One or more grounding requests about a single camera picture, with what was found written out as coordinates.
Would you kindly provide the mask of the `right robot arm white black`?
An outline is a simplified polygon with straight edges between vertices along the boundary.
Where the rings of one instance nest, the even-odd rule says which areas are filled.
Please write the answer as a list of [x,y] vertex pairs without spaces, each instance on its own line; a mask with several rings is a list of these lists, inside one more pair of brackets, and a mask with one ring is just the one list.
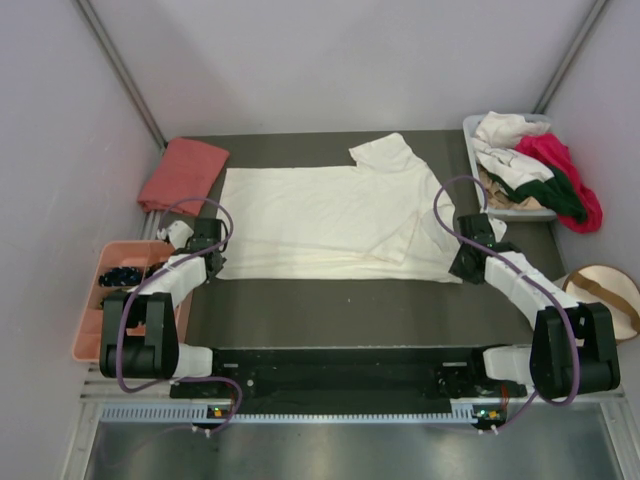
[[487,396],[503,380],[528,384],[545,401],[565,405],[581,394],[620,385],[612,315],[602,303],[567,294],[513,244],[496,240],[487,214],[458,218],[461,241],[450,273],[465,282],[486,283],[526,317],[533,330],[529,359],[515,347],[490,347],[467,370],[469,388]]

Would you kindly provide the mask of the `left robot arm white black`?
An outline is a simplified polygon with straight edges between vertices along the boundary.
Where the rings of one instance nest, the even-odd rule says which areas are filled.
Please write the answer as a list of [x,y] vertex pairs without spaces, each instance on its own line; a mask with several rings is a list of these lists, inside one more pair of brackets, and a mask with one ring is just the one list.
[[229,231],[220,219],[196,219],[194,226],[176,221],[161,234],[180,246],[168,259],[147,269],[141,286],[115,291],[103,302],[99,367],[103,376],[170,380],[191,377],[205,396],[226,387],[225,370],[213,363],[213,351],[179,338],[175,310],[193,290],[223,267],[222,241]]

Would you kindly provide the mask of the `folded salmon pink t shirt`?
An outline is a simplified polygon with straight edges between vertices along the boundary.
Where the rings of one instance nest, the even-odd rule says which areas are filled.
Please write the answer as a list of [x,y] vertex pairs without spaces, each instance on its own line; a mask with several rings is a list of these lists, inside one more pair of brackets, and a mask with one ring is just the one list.
[[208,196],[229,157],[229,151],[198,140],[172,139],[142,188],[138,204],[145,213],[169,209],[198,216],[204,201],[195,197]]

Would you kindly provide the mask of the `grey plastic laundry basket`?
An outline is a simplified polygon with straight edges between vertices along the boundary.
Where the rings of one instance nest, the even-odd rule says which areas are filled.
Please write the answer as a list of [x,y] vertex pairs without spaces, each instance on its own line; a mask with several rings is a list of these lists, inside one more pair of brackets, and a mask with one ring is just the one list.
[[[475,153],[474,146],[472,145],[472,139],[478,125],[484,119],[485,114],[470,115],[463,120],[462,131],[467,149],[468,160],[471,168],[471,175],[476,179],[480,179],[479,164]],[[493,208],[489,204],[485,203],[484,186],[476,186],[476,196],[480,209],[495,218],[504,222],[552,222],[556,219],[556,214],[549,209],[537,209],[537,210],[514,210],[504,208]]]

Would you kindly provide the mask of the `tan garment in basket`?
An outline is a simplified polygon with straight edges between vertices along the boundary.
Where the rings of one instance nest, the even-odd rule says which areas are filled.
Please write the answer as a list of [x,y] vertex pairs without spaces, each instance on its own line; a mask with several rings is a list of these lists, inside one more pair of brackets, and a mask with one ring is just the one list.
[[543,206],[533,197],[526,198],[523,202],[515,203],[501,190],[498,182],[492,180],[488,172],[481,165],[478,166],[478,174],[481,183],[488,193],[488,205],[499,210],[535,211],[542,210]]

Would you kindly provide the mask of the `pink compartment organizer tray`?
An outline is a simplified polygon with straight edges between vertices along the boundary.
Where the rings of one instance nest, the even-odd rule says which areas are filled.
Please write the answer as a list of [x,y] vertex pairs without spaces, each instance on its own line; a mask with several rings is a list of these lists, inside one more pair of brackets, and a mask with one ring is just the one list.
[[102,301],[120,287],[105,287],[99,277],[116,267],[136,267],[144,273],[154,264],[164,263],[174,251],[170,244],[155,241],[114,241],[102,250],[92,285],[80,317],[71,353],[74,360],[98,363],[103,324]]

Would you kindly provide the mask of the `white and green t shirt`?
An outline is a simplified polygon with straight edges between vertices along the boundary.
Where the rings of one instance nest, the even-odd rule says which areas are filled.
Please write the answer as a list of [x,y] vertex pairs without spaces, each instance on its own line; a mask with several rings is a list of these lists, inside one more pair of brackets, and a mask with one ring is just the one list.
[[472,139],[477,162],[498,182],[501,190],[515,202],[535,198],[543,209],[567,206],[564,195],[557,189],[553,172],[540,161],[513,149],[493,148]]

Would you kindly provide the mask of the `beige canvas round bag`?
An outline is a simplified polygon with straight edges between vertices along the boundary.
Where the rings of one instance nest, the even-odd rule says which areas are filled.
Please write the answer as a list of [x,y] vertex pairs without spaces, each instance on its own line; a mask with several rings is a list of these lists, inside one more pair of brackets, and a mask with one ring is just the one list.
[[592,264],[568,274],[562,289],[583,303],[602,303],[612,317],[617,343],[639,336],[639,287],[625,272]]

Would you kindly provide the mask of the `cream t shirt in basket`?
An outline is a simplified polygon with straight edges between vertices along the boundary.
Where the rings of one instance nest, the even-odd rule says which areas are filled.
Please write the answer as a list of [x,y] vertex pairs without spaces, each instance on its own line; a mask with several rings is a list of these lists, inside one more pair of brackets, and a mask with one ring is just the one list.
[[491,111],[480,121],[473,138],[493,148],[514,149],[523,137],[540,136],[550,130],[548,122],[530,122],[522,115]]

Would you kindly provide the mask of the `magenta pink t shirt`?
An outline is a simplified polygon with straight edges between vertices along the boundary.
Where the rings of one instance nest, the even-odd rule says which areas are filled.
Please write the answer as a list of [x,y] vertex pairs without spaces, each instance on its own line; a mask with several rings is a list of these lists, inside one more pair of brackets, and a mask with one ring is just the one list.
[[567,206],[550,209],[564,226],[580,234],[595,233],[601,228],[603,211],[596,194],[583,183],[569,148],[553,133],[525,136],[515,149],[540,161],[553,172],[557,189],[564,195]]

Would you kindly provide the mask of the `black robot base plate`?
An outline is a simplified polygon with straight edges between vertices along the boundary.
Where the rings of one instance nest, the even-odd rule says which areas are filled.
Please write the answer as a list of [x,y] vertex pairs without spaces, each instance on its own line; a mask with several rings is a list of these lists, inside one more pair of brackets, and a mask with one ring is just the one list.
[[453,399],[500,400],[471,347],[217,349],[213,373],[238,383],[242,414],[448,413]]

